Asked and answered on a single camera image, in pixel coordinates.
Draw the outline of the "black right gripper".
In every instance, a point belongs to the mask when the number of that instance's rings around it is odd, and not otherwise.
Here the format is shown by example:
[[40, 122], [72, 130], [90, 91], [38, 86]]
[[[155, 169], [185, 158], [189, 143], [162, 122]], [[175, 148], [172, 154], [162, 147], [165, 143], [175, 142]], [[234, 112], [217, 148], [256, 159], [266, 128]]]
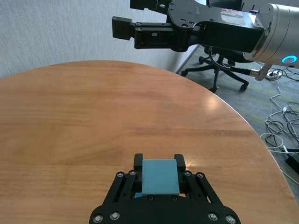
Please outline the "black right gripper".
[[194, 0], [130, 0], [130, 8], [168, 12], [170, 23], [132, 22], [112, 17], [113, 38], [134, 39], [136, 49], [172, 49], [186, 51], [195, 44], [241, 52], [252, 52], [264, 34], [249, 13], [233, 13], [233, 21], [223, 8], [210, 7]]

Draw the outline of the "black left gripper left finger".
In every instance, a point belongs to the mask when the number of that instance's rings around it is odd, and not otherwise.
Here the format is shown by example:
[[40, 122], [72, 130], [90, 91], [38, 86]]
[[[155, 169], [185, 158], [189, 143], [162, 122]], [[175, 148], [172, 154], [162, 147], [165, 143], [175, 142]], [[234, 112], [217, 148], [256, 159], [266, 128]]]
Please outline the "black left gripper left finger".
[[124, 173], [116, 173], [114, 181], [104, 199], [104, 203], [115, 203], [124, 199], [133, 199], [142, 193], [142, 161], [143, 154], [135, 154], [133, 169]]

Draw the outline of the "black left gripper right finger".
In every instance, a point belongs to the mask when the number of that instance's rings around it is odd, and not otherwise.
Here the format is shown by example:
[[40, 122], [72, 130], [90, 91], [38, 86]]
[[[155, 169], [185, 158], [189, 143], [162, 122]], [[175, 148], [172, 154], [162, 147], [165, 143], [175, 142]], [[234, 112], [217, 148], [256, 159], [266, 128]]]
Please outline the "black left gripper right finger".
[[193, 174], [186, 169], [185, 160], [182, 154], [175, 154], [177, 162], [178, 183], [181, 194], [199, 203], [223, 205], [214, 189], [202, 172]]

